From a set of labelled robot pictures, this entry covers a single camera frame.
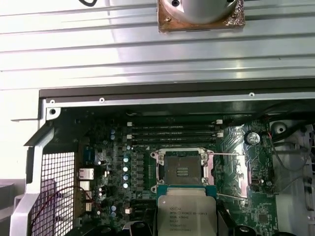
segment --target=motherboard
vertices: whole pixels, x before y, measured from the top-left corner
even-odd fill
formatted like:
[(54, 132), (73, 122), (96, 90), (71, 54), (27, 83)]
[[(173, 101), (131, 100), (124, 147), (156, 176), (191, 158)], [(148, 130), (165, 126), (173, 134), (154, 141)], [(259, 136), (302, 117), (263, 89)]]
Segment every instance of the motherboard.
[(95, 204), (83, 195), (82, 208), (119, 231), (129, 221), (150, 224), (159, 184), (215, 185), (217, 198), (237, 224), (271, 236), (278, 222), (272, 152), (264, 135), (269, 124), (223, 126), (231, 117), (96, 119), (80, 167), (80, 186)]

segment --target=chip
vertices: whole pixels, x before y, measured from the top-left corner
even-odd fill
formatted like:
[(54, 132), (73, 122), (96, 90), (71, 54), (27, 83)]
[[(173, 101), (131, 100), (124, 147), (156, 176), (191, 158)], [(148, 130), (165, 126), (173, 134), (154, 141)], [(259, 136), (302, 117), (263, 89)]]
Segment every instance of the chip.
[(266, 214), (259, 214), (258, 215), (258, 220), (261, 223), (267, 223), (268, 222), (268, 215), (266, 215)]
[(200, 156), (165, 156), (165, 184), (201, 184)]

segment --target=integrated circuit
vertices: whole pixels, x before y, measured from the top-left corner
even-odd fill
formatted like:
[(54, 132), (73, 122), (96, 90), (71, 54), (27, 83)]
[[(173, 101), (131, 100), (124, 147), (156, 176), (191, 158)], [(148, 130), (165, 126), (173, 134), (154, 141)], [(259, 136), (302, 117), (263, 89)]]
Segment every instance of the integrated circuit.
[(258, 220), (260, 223), (267, 223), (268, 222), (268, 215), (266, 214), (259, 214)]

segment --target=aluminum chassis frame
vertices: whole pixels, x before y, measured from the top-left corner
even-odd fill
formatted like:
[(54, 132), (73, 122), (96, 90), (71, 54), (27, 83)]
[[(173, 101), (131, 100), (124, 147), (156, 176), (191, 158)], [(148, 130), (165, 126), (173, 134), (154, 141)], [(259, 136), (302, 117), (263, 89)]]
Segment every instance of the aluminum chassis frame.
[[(90, 92), (93, 94), (93, 90), (98, 90), (100, 88), (88, 88)], [(110, 90), (111, 88), (103, 88), (103, 91)], [(136, 94), (128, 94), (123, 100), (105, 100), (104, 95), (99, 96), (75, 96), (71, 97), (68, 94), (68, 97), (60, 97), (60, 94), (66, 94), (67, 89), (64, 90), (48, 90), (42, 91), (41, 94), (45, 92), (49, 92), (54, 99), (42, 99), (41, 106), (41, 114), (42, 117), (39, 120), (39, 125), (42, 127), (31, 139), (26, 143), (26, 146), (34, 147), (34, 172), (32, 174), (32, 183), (28, 183), (26, 186), (26, 194), (24, 198), (21, 200), (17, 208), (15, 209), (12, 217), (11, 217), (11, 227), (10, 227), (10, 236), (27, 236), (28, 230), (28, 220), (29, 213), (31, 211), (32, 206), (34, 205), (39, 192), (40, 192), (40, 164), (42, 159), (42, 151), (46, 144), (52, 140), (54, 136), (54, 130), (45, 130), (46, 134), (38, 139), (38, 133), (43, 132), (42, 129), (47, 129), (44, 127), (44, 124), (48, 120), (52, 120), (57, 118), (61, 113), (61, 108), (66, 107), (92, 107), (92, 106), (119, 106), (119, 105), (135, 105), (135, 104), (164, 104), (164, 103), (196, 103), (196, 102), (222, 102), (222, 101), (264, 101), (264, 100), (285, 100), (285, 99), (314, 99), (315, 91), (309, 92), (283, 92), (283, 89), (278, 91), (278, 93), (255, 93), (253, 89), (250, 93), (238, 94), (238, 95), (228, 95), (231, 92), (225, 91), (226, 95), (214, 95), (214, 96), (186, 96), (186, 97), (163, 97), (160, 94), (160, 98), (144, 98), (144, 99), (133, 99), (133, 96)], [(77, 102), (70, 101), (71, 99), (76, 98)], [(50, 110), (55, 109), (56, 113), (51, 114)], [(315, 215), (309, 216), (310, 220), (308, 223), (310, 225), (315, 225)]]
[(313, 0), (246, 1), (242, 30), (167, 35), (158, 32), (156, 0), (58, 2), (0, 9), (1, 89), (315, 75)]

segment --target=screw hole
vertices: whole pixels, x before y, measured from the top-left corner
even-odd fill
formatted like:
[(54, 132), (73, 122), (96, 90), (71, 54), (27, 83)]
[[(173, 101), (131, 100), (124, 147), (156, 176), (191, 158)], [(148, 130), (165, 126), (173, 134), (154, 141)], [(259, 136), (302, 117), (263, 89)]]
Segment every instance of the screw hole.
[(56, 110), (55, 110), (55, 109), (51, 109), (49, 113), (50, 113), (51, 115), (54, 115), (54, 114), (56, 114)]
[(179, 6), (179, 1), (178, 0), (173, 0), (172, 1), (172, 6), (174, 6), (174, 7), (177, 7), (177, 6)]

